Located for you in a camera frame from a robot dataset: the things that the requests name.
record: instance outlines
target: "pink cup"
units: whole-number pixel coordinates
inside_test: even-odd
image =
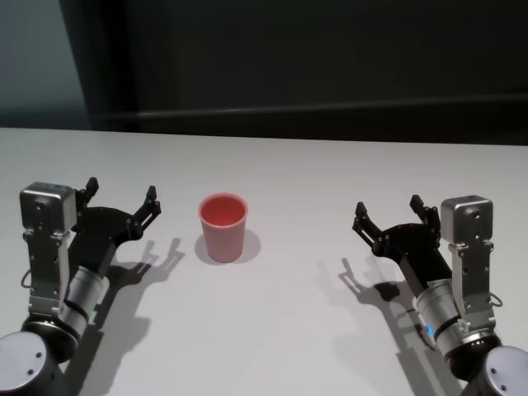
[[[198,209],[209,256],[217,262],[234,262],[242,255],[248,205],[227,192],[205,198]]]

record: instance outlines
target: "white table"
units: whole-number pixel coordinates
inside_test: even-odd
[[[116,254],[116,265],[154,266],[118,293],[82,395],[442,395],[439,377],[453,393],[405,313],[407,286],[390,303],[372,287],[403,276],[351,231],[356,202],[388,228],[418,221],[413,193],[427,205],[492,199],[497,333],[528,350],[527,171],[523,147],[0,130],[0,334],[27,315],[19,191],[96,176],[91,205],[134,211],[152,184],[163,212]],[[250,208],[246,251],[227,265],[208,260],[200,239],[197,206],[216,191]],[[362,289],[339,277],[343,259]]]

